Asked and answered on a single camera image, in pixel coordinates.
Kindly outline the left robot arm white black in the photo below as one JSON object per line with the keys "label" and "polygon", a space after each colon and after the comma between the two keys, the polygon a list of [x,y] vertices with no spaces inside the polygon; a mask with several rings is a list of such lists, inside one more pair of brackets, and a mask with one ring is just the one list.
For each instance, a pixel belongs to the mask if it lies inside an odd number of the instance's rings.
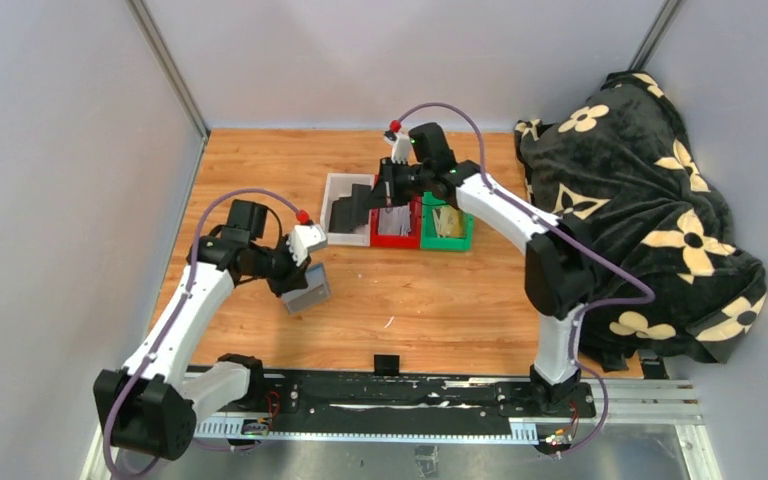
{"label": "left robot arm white black", "polygon": [[113,448],[176,460],[199,424],[228,404],[243,413],[265,404],[274,413],[263,363],[253,356],[224,354],[197,378],[185,377],[208,324],[235,288],[264,280],[277,297],[307,288],[311,255],[326,247],[326,232],[297,210],[297,225],[263,246],[258,241],[272,212],[235,200],[224,223],[198,228],[177,290],[147,338],[122,367],[97,376],[93,395],[108,463]]}

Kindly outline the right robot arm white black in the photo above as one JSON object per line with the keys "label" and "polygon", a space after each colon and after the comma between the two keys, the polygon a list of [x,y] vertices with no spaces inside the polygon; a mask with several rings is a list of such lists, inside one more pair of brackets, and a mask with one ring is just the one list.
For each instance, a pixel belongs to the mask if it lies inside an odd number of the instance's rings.
{"label": "right robot arm white black", "polygon": [[531,206],[480,164],[457,160],[437,123],[404,130],[394,121],[382,137],[391,152],[380,160],[366,207],[404,206],[430,193],[513,244],[524,257],[524,289],[540,325],[529,380],[522,394],[508,399],[549,418],[572,407],[582,390],[580,324],[596,280],[583,226]]}

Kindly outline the blue card holder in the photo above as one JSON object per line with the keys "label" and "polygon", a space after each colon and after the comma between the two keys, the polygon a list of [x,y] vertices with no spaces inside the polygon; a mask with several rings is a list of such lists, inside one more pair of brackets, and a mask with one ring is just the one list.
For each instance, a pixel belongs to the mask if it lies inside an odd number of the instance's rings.
{"label": "blue card holder", "polygon": [[280,296],[282,304],[291,315],[300,314],[322,304],[331,296],[327,271],[323,263],[310,266],[305,273],[305,279],[307,281],[305,288],[293,290]]}

